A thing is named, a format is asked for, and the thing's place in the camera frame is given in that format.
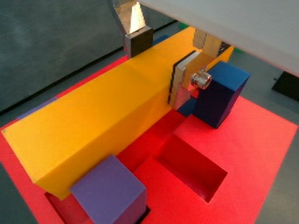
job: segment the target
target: yellow block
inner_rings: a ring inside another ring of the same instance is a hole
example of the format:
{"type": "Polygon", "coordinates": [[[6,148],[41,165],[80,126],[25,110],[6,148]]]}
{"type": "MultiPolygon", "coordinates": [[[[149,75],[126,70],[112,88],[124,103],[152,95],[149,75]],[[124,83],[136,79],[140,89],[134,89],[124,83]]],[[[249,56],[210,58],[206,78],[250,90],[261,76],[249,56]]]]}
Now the yellow block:
{"type": "Polygon", "coordinates": [[[169,111],[172,67],[193,50],[192,34],[181,31],[3,129],[31,182],[61,200],[169,111]]]}

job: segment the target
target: cylindrical metal part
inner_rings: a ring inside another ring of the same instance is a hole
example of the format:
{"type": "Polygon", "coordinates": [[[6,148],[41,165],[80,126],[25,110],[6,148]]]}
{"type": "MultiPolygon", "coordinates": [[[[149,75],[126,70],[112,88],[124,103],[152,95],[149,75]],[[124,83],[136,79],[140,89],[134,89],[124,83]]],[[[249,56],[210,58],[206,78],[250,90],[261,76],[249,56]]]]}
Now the cylindrical metal part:
{"type": "Polygon", "coordinates": [[[190,84],[200,89],[205,89],[210,84],[210,75],[200,70],[190,76],[190,84]]]}

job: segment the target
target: blue block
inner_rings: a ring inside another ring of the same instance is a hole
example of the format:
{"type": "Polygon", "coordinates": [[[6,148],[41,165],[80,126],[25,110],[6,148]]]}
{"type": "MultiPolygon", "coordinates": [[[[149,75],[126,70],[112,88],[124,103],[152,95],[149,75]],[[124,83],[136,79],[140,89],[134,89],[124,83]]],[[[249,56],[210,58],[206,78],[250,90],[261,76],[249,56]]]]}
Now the blue block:
{"type": "Polygon", "coordinates": [[[188,117],[192,114],[194,103],[196,99],[190,97],[190,99],[178,107],[177,112],[188,117]]]}
{"type": "Polygon", "coordinates": [[[200,91],[192,114],[216,129],[229,114],[249,74],[222,61],[209,74],[212,82],[200,91]]]}

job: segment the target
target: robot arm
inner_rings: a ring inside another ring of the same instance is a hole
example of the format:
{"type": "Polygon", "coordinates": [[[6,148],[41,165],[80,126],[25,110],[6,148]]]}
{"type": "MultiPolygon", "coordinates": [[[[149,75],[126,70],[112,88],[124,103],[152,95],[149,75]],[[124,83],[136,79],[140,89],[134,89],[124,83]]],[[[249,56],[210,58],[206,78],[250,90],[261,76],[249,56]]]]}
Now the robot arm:
{"type": "Polygon", "coordinates": [[[296,0],[140,0],[299,77],[296,0]]]}

